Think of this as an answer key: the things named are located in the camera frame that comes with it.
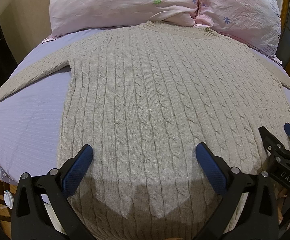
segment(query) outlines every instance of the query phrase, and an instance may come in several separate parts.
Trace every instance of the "floral pillowcase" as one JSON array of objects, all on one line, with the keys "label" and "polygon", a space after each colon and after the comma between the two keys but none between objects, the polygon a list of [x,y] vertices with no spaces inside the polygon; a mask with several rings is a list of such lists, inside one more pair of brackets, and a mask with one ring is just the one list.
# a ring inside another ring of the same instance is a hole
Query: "floral pillowcase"
[{"label": "floral pillowcase", "polygon": [[52,38],[85,28],[138,25],[148,20],[195,26],[198,0],[50,0]]},{"label": "floral pillowcase", "polygon": [[281,34],[276,0],[199,0],[195,22],[273,58]]}]

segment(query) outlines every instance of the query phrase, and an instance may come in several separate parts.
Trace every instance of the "ribbed neckline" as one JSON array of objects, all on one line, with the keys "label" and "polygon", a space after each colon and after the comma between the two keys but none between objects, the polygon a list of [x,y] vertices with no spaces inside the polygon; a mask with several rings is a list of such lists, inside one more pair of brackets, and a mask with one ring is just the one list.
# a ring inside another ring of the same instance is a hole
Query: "ribbed neckline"
[{"label": "ribbed neckline", "polygon": [[186,27],[173,25],[171,23],[157,21],[151,22],[147,21],[146,23],[141,24],[146,29],[153,30],[156,32],[170,33],[185,37],[192,37],[198,39],[214,39],[218,36],[218,33],[210,28],[194,28],[194,27]]}]

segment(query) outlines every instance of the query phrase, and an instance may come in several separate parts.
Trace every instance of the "cable knit pattern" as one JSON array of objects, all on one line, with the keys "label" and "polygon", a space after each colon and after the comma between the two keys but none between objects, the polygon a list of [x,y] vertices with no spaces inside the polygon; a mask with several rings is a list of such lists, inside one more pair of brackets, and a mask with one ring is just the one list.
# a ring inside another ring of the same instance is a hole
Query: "cable knit pattern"
[{"label": "cable knit pattern", "polygon": [[69,202],[97,239],[192,239],[220,201],[195,158],[202,141],[252,174],[266,168],[258,127],[290,148],[289,78],[210,29],[147,22],[104,31],[26,68],[0,100],[66,65],[57,165],[93,147]]}]

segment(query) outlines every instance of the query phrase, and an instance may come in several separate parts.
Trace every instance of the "sweater sleeve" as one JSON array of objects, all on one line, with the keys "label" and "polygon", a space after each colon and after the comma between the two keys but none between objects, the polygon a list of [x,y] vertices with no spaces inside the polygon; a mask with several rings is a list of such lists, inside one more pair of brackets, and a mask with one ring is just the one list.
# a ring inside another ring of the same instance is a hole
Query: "sweater sleeve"
[{"label": "sweater sleeve", "polygon": [[83,58],[88,53],[96,50],[103,42],[109,40],[111,35],[111,30],[92,35],[49,54],[40,61],[28,66],[14,77],[8,79],[0,87],[0,101],[68,65],[71,67],[71,62],[74,58]]}]

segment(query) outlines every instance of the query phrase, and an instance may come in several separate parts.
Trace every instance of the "metal screw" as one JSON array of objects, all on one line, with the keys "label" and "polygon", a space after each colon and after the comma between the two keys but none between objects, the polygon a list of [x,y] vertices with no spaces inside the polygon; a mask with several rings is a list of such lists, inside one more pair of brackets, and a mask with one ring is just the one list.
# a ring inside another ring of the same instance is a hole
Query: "metal screw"
[{"label": "metal screw", "polygon": [[27,172],[25,172],[25,173],[23,173],[22,175],[21,175],[21,178],[22,179],[26,179],[28,177],[28,173]]},{"label": "metal screw", "polygon": [[231,172],[233,172],[234,174],[239,174],[240,173],[240,169],[237,167],[232,167],[231,168]]},{"label": "metal screw", "polygon": [[57,173],[58,173],[58,169],[51,169],[49,172],[49,174],[52,176],[56,175]]},{"label": "metal screw", "polygon": [[267,173],[267,171],[262,171],[262,172],[261,172],[261,175],[262,175],[264,178],[267,178],[267,177],[268,177],[268,173]]}]

